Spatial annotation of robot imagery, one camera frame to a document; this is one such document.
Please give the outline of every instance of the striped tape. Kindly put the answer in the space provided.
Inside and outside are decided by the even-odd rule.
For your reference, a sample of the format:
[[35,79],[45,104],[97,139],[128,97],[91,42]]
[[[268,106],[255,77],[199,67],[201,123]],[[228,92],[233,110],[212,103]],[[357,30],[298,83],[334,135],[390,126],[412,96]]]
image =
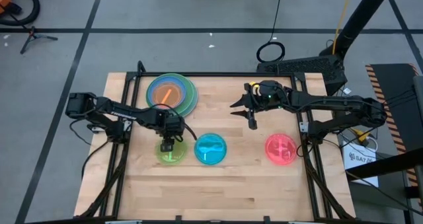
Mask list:
[[[412,67],[416,75],[418,75],[417,68],[413,64],[409,64],[409,65]],[[373,67],[371,65],[366,65],[365,70],[367,71],[367,74],[369,75],[371,85],[376,94],[376,99],[379,102],[384,103],[386,101],[385,95],[383,95],[381,85],[377,81],[377,77],[376,77],[375,71],[373,70]],[[398,154],[400,155],[404,154],[406,152],[404,142],[401,139],[401,135],[399,133],[397,125],[395,124],[394,117],[392,117],[392,113],[390,112],[388,105],[385,105],[385,110],[387,114],[386,123],[389,129],[389,132],[391,133],[394,144],[397,147]],[[410,182],[410,185],[417,186],[416,171],[413,168],[411,168],[406,171],[406,174],[407,174],[408,181]],[[422,207],[422,201],[420,200],[420,198],[418,198],[418,204],[420,205],[420,207]]]

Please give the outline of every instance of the gray floor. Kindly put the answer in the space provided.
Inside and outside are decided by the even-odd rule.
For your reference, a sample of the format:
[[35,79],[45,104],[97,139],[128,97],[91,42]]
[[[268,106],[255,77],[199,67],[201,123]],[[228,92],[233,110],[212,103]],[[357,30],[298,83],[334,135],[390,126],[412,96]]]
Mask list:
[[[84,28],[95,0],[40,0],[38,28]],[[395,0],[407,26],[423,29],[421,0]],[[101,0],[93,28],[271,28],[277,0]],[[351,0],[348,18],[360,0]],[[277,28],[333,29],[344,0],[282,0]],[[366,28],[401,29],[386,0]],[[0,29],[0,217],[14,223],[46,134],[58,106],[81,33],[54,34],[19,54],[26,35]],[[71,91],[102,94],[107,73],[130,71],[140,59],[148,71],[254,71],[255,52],[269,33],[89,34]],[[286,45],[286,59],[317,55],[333,34],[275,34]],[[412,35],[423,50],[423,35]],[[269,49],[264,56],[277,52]],[[347,87],[374,96],[364,65],[414,63],[404,34],[362,34],[345,59]],[[26,221],[70,218],[81,183],[88,147],[69,131],[61,117],[30,205]],[[79,124],[81,135],[90,133]],[[396,154],[388,129],[379,130],[380,151]],[[358,217],[403,223],[402,212],[354,202]]]

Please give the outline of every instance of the green plate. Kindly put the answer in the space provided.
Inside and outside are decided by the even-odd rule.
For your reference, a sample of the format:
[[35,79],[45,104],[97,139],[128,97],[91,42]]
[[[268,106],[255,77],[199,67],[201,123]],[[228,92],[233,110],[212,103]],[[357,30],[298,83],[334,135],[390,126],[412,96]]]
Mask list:
[[[158,76],[156,79],[159,79],[160,77],[163,77],[163,76],[176,77],[180,79],[182,83],[184,84],[184,86],[186,87],[186,96],[184,101],[182,101],[179,104],[179,106],[174,108],[176,112],[178,112],[179,115],[181,115],[182,117],[185,117],[186,115],[191,113],[191,111],[193,111],[193,109],[197,105],[197,101],[198,101],[197,89],[195,88],[194,84],[189,79],[187,79],[186,77],[183,77],[182,75],[179,75],[176,73],[167,73],[167,74]],[[148,106],[152,106],[147,96],[148,94],[146,95],[147,104]]]
[[177,165],[185,158],[188,150],[185,141],[174,141],[173,151],[171,152],[161,152],[160,144],[161,141],[159,141],[155,147],[156,157],[160,163],[164,165]]

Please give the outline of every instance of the wooden table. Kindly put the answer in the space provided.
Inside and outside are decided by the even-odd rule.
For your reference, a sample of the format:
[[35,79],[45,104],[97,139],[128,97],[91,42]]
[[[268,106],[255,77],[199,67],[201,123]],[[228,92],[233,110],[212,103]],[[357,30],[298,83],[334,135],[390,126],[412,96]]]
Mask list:
[[[120,101],[125,73],[110,73],[104,96]],[[245,93],[243,84],[274,79],[290,86],[282,77],[189,77],[198,90],[196,109],[186,123],[196,132],[218,133],[227,142],[227,156],[218,165],[208,167],[197,161],[194,142],[186,132],[188,154],[177,166],[162,165],[155,156],[160,138],[152,130],[134,126],[126,167],[119,219],[168,219],[182,215],[183,220],[312,221],[309,189],[302,158],[288,166],[273,165],[264,152],[264,142],[273,133],[285,133],[300,145],[297,118],[285,110],[256,114],[258,129],[248,127],[246,119],[232,116],[229,105]],[[147,107],[145,92],[154,77],[142,77],[137,107]],[[310,94],[326,94],[321,74],[306,74]],[[329,111],[313,111],[315,120],[332,118]],[[326,139],[337,143],[335,135]],[[106,136],[93,137],[91,152],[104,143]],[[92,157],[85,169],[75,215],[84,212],[96,198],[106,177],[111,145]],[[340,151],[330,143],[321,146],[321,158],[327,186],[345,210],[355,215]],[[316,186],[319,212],[324,217],[320,190]],[[114,191],[111,191],[109,203]]]

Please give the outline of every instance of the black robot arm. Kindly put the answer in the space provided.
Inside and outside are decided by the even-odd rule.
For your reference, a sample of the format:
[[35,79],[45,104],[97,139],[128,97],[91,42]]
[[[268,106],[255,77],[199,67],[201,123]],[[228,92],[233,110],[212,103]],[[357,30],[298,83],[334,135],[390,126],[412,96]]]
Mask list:
[[162,152],[172,151],[174,140],[182,141],[185,129],[184,118],[168,110],[132,108],[106,97],[97,97],[93,93],[71,93],[65,114],[72,119],[87,120],[92,126],[102,128],[108,139],[118,143],[125,139],[125,123],[112,121],[105,114],[135,121],[147,129],[155,130],[163,137]]
[[342,131],[352,126],[363,125],[377,128],[385,123],[387,118],[383,104],[372,99],[360,96],[314,96],[306,92],[295,91],[283,87],[276,81],[262,81],[250,85],[244,84],[247,91],[241,99],[231,107],[244,106],[248,111],[232,112],[249,120],[249,128],[257,129],[254,119],[256,112],[283,108],[289,112],[306,112],[310,110],[345,111],[344,116],[320,122],[312,121],[301,123],[301,132],[307,133],[312,143],[322,143],[329,132]]

